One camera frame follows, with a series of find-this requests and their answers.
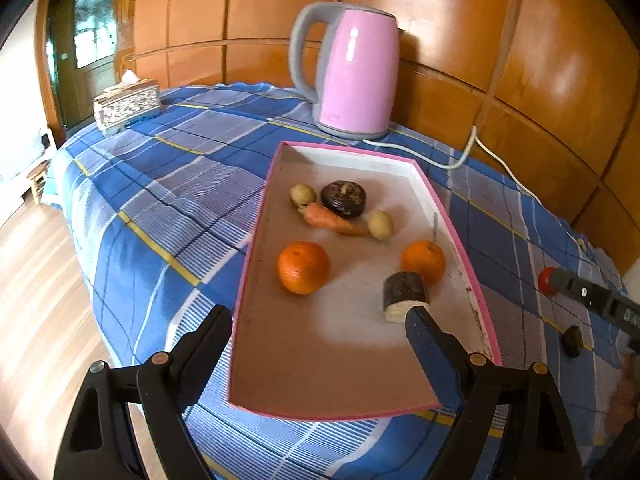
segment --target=wooden floor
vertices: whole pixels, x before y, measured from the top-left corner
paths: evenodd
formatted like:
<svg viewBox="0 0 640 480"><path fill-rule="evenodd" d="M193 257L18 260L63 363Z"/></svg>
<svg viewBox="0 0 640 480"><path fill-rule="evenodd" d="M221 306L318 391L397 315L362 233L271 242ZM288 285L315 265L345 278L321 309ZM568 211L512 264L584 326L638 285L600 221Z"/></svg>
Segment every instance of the wooden floor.
<svg viewBox="0 0 640 480"><path fill-rule="evenodd" d="M40 480L89 365L109 361L62 213L31 198L0 228L0 425ZM165 478L131 410L152 479Z"/></svg>

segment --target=pink electric kettle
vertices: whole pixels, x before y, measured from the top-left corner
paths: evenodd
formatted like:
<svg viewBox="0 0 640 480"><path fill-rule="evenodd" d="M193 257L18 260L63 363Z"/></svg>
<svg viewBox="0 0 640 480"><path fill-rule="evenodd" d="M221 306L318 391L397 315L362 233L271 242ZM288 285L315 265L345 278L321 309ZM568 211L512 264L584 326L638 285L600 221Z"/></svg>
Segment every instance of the pink electric kettle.
<svg viewBox="0 0 640 480"><path fill-rule="evenodd" d="M309 28L328 27L322 39L316 88L305 81L302 51ZM345 139L375 139L389 126L398 79L396 18L370 7L316 2L291 31L289 70L296 89L313 103L321 130Z"/></svg>

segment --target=pink tray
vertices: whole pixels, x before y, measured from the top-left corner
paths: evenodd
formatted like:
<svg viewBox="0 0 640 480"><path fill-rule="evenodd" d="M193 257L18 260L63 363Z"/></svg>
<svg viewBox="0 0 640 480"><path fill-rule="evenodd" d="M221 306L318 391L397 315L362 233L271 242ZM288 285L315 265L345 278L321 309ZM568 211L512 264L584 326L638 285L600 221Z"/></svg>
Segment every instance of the pink tray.
<svg viewBox="0 0 640 480"><path fill-rule="evenodd" d="M308 226L289 203L304 182L319 191L353 180L367 191L366 212L386 210L395 234L386 243ZM406 337L386 322L384 279L397 272L402 249L431 238L444 250L447 272L430 286L430 314L469 352L501 364L478 280L445 209L417 164L383 153L284 142L273 158L244 264L236 309L228 400L263 415L294 420L353 420L439 406ZM278 280L280 251L296 240L321 244L332 277L309 296Z"/></svg>

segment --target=decorative tissue box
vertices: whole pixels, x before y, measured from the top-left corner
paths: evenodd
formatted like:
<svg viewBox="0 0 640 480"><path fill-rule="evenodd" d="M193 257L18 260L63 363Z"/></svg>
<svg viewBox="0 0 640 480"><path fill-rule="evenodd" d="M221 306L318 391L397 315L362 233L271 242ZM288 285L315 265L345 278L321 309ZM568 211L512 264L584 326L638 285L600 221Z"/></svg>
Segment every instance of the decorative tissue box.
<svg viewBox="0 0 640 480"><path fill-rule="evenodd" d="M160 111L160 89L155 79L110 87L94 98L95 122L105 136L116 134L135 120L155 117Z"/></svg>

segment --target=screw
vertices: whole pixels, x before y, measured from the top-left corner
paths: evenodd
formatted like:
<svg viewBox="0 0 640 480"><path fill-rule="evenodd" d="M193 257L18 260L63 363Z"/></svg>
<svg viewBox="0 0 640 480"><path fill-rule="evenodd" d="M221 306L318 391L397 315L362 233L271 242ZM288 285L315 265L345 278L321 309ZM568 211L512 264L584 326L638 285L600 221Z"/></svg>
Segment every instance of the screw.
<svg viewBox="0 0 640 480"><path fill-rule="evenodd" d="M169 362L169 354L167 352L156 352L151 356L151 362L155 365L164 365Z"/></svg>
<svg viewBox="0 0 640 480"><path fill-rule="evenodd" d="M533 371L538 375L545 375L549 371L549 368L547 368L544 363L537 362L533 363Z"/></svg>
<svg viewBox="0 0 640 480"><path fill-rule="evenodd" d="M486 364L486 357L480 352L474 352L469 356L469 362L474 366L484 366Z"/></svg>
<svg viewBox="0 0 640 480"><path fill-rule="evenodd" d="M95 363L91 363L91 366L89 366L89 371L92 374L99 374L103 370L104 370L104 361L96 361Z"/></svg>

